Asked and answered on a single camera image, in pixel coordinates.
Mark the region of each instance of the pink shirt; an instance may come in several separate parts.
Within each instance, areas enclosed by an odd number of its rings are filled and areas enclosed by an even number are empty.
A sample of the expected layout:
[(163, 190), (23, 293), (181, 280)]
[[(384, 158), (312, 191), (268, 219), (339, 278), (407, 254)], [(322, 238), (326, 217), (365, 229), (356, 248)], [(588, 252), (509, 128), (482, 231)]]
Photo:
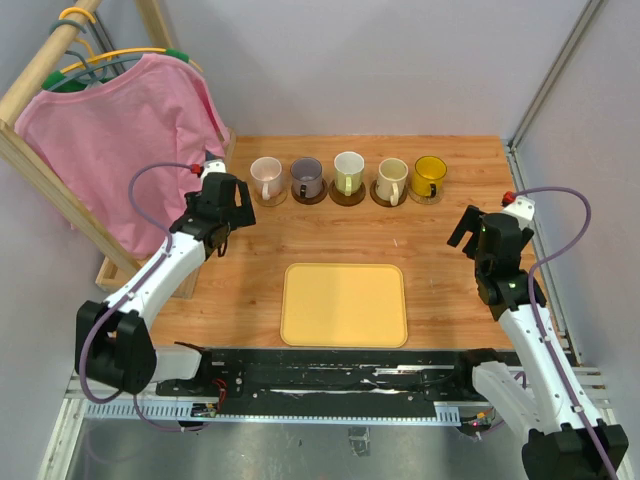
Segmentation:
[[(205, 80), (174, 57), (145, 54), (108, 83), (74, 93), (40, 92), (16, 132), (51, 167), (122, 246), (138, 258), (164, 234), (129, 204), (131, 177), (156, 162), (202, 164), (224, 156), (228, 130)], [(139, 205), (164, 225), (184, 213), (184, 194), (200, 189), (186, 169), (156, 168), (136, 182)]]

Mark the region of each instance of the red connector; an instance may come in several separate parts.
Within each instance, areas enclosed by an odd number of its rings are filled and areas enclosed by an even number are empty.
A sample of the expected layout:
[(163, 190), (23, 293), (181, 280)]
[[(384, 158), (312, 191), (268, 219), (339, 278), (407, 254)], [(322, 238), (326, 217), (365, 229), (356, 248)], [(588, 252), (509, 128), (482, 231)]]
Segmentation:
[(516, 194), (513, 192), (507, 192), (502, 197), (502, 206), (506, 207), (516, 201)]

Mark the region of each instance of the wooden rod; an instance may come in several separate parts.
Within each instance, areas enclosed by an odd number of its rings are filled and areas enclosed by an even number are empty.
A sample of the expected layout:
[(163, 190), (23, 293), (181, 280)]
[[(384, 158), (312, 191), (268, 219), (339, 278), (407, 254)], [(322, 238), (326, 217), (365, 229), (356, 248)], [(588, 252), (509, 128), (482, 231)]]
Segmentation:
[[(78, 0), (75, 6), (93, 13), (100, 5), (100, 1)], [(66, 18), (74, 20), (80, 25), (84, 25), (88, 21), (87, 17), (81, 13), (71, 13)], [(20, 76), (7, 90), (2, 100), (0, 100), (0, 120), (11, 127), (15, 125), (22, 111), (38, 93), (42, 82), (54, 69), (77, 34), (78, 29), (73, 25), (61, 25), (49, 35), (49, 38), (38, 50), (38, 53), (35, 54)]]
[(140, 265), (100, 221), (62, 183), (20, 136), (0, 121), (0, 156), (33, 185), (62, 215), (82, 231), (119, 269), (133, 275)]
[(173, 39), (158, 0), (136, 0), (136, 5), (152, 45), (161, 48), (174, 48)]

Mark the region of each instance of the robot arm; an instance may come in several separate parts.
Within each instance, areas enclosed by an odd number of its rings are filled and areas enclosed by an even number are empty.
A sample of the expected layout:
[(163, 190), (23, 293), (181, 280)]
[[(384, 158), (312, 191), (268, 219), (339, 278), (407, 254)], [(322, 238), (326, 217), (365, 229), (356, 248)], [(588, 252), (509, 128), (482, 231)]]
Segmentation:
[(255, 216), (247, 184), (226, 173), (222, 161), (209, 158), (204, 168), (195, 170), (201, 175), (202, 190), (186, 195), (186, 211), (170, 228), (169, 250), (166, 239), (124, 287), (103, 303), (88, 301), (78, 310), (76, 371), (90, 330), (116, 305), (90, 346), (87, 377), (137, 394), (150, 382), (189, 379), (198, 371), (199, 351), (182, 345), (154, 348), (149, 331), (180, 283), (214, 252), (224, 256), (231, 232), (254, 225)]
[[(528, 227), (535, 204), (519, 196), (505, 196), (501, 213), (481, 212), (469, 206), (448, 244), (457, 246), (464, 234), (471, 238), (463, 251), (475, 260), (478, 294), (495, 321), (507, 333), (533, 390), (522, 389), (496, 360), (496, 352), (475, 351), (466, 371), (471, 389), (484, 396), (522, 442), (522, 460), (532, 480), (603, 478), (603, 462), (587, 429), (593, 427), (612, 464), (617, 468), (628, 447), (620, 425), (606, 425), (598, 410), (584, 395), (553, 329), (546, 299), (534, 282), (536, 305), (527, 288), (528, 273), (520, 269), (521, 251), (533, 236)], [(541, 332), (533, 309), (542, 319)], [(555, 352), (557, 364), (550, 350)], [(565, 384), (579, 397), (575, 406)]]

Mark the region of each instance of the plastic tray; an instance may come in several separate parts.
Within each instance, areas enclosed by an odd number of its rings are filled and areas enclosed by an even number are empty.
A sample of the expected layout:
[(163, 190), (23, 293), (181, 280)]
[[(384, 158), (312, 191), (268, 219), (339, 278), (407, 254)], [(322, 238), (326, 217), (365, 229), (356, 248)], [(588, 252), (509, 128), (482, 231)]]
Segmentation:
[(401, 347), (402, 272), (394, 265), (294, 263), (285, 273), (280, 335), (292, 346)]

